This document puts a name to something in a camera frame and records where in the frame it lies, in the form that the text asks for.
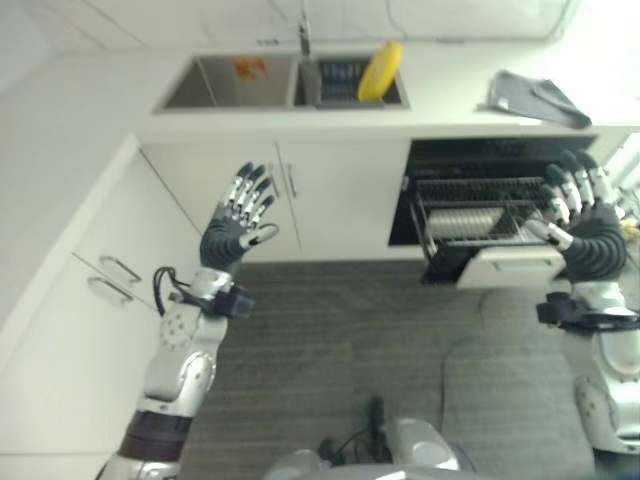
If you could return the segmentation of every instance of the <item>white countertop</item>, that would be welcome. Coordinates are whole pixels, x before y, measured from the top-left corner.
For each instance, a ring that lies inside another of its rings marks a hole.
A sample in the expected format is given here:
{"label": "white countertop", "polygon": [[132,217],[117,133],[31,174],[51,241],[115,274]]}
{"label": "white countertop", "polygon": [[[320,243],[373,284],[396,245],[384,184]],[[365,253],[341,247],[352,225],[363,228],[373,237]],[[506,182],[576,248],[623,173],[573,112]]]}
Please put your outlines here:
{"label": "white countertop", "polygon": [[[138,141],[640,130],[640,62],[628,48],[611,36],[551,46],[410,44],[400,72],[411,108],[393,111],[154,114],[193,50],[50,60],[0,94],[2,342],[19,334],[18,319],[36,308]],[[476,112],[500,69],[551,78],[594,128]]]}

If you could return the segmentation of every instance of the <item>dishwasher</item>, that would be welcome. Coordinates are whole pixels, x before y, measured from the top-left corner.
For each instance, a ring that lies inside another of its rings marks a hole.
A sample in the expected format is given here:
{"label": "dishwasher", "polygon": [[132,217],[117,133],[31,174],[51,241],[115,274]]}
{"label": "dishwasher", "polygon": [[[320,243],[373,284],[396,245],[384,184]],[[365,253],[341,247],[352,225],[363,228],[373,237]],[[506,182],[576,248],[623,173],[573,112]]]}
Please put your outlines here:
{"label": "dishwasher", "polygon": [[546,209],[549,164],[594,136],[414,140],[390,245],[419,244],[421,281],[458,288],[542,286],[562,256],[522,227]]}

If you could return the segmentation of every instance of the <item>sink basin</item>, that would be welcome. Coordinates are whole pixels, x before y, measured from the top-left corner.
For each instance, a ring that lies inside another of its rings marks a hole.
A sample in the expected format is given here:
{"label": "sink basin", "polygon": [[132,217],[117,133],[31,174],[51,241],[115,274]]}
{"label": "sink basin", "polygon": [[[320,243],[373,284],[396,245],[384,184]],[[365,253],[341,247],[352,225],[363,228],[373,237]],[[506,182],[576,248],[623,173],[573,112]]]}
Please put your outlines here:
{"label": "sink basin", "polygon": [[292,55],[196,57],[162,108],[283,108],[291,104],[296,71]]}
{"label": "sink basin", "polygon": [[160,112],[408,108],[396,75],[383,99],[359,102],[370,57],[199,56],[180,76]]}
{"label": "sink basin", "polygon": [[379,101],[358,100],[358,85],[369,61],[370,57],[301,60],[296,76],[294,105],[320,109],[406,108],[406,96],[398,74]]}

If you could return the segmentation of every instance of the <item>gray towel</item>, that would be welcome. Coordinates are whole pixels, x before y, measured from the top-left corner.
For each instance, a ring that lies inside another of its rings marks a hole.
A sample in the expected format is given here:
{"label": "gray towel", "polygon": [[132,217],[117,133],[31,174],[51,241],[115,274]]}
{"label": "gray towel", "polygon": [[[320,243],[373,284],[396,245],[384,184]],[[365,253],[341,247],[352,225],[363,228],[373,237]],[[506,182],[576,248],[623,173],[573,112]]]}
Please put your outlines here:
{"label": "gray towel", "polygon": [[493,77],[486,108],[575,129],[591,126],[591,119],[551,80],[522,77],[505,70]]}

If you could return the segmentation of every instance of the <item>floor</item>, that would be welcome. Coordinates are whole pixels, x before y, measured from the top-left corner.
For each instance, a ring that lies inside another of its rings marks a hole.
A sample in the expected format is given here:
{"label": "floor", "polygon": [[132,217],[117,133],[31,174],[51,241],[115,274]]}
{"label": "floor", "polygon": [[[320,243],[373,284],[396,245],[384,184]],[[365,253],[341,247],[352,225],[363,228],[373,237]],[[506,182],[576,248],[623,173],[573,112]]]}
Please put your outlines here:
{"label": "floor", "polygon": [[280,456],[363,427],[374,394],[441,427],[484,474],[591,476],[562,333],[537,323],[545,292],[425,287],[421,268],[244,266],[255,312],[230,326],[181,478],[260,479]]}

